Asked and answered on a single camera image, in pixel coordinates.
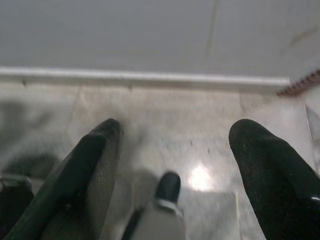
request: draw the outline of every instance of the tiled floor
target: tiled floor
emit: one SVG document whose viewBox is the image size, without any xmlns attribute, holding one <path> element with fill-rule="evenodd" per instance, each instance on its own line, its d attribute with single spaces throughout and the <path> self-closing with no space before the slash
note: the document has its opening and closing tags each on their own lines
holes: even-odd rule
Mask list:
<svg viewBox="0 0 320 240">
<path fill-rule="evenodd" d="M 264 240 L 229 147 L 250 118 L 288 141 L 316 169 L 304 98 L 152 88 L 10 85 L 0 88 L 0 166 L 25 153 L 60 160 L 107 118 L 124 127 L 113 209 L 100 239 L 118 239 L 166 170 L 179 173 L 190 240 Z"/>
</svg>

